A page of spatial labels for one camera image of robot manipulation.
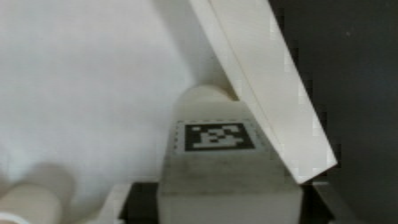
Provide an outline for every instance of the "white board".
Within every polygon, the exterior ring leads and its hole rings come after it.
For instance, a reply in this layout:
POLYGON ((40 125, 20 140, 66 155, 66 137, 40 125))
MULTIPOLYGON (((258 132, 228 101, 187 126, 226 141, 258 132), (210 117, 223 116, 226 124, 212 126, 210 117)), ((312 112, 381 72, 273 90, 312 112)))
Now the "white board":
POLYGON ((235 92, 299 183, 337 157, 265 0, 191 0, 235 92))

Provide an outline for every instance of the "white object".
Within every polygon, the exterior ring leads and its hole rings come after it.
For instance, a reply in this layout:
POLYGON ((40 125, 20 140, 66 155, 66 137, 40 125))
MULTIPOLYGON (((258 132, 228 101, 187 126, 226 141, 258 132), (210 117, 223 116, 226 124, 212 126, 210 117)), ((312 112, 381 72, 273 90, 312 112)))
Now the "white object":
POLYGON ((132 190, 132 184, 120 184, 114 186, 109 197, 107 197, 107 201, 104 204, 104 208, 100 211, 98 218, 97 220, 90 222, 90 224, 91 223, 93 224, 123 223, 123 221, 120 220, 120 214, 122 214, 130 190, 132 190))
POLYGON ((191 0, 228 78, 299 183, 337 158, 265 0, 191 0))
POLYGON ((20 185, 0 199, 0 223, 59 224, 61 201, 36 185, 20 185))
POLYGON ((159 189, 162 224, 297 224, 301 187, 248 105, 218 93, 200 87, 184 97, 159 189))

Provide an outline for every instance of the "white wall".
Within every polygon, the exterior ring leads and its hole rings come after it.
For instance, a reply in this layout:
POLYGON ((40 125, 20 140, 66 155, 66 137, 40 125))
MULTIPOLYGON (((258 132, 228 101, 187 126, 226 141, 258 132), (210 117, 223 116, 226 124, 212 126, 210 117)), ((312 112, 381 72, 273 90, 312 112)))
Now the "white wall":
POLYGON ((0 0, 0 191, 45 185, 68 220, 116 183, 157 178, 200 83, 228 85, 184 0, 0 0))

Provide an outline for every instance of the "white block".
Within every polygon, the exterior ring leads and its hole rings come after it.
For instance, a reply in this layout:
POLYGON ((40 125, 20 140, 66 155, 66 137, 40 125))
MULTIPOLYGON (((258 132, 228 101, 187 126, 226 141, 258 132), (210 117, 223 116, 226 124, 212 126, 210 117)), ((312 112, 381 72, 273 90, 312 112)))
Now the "white block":
POLYGON ((303 190, 246 103, 182 106, 161 179, 162 224, 297 224, 301 203, 303 190), (205 148, 196 147, 203 133, 219 139, 205 148))
POLYGON ((303 183, 337 158, 269 1, 191 1, 237 95, 303 183))

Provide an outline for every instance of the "gray surface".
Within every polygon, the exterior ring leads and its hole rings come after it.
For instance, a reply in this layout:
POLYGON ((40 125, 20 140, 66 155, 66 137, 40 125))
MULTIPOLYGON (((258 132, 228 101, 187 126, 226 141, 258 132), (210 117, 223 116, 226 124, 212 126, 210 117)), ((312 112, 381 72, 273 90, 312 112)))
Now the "gray surface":
POLYGON ((370 223, 398 220, 398 2, 271 0, 328 135, 337 190, 370 223))

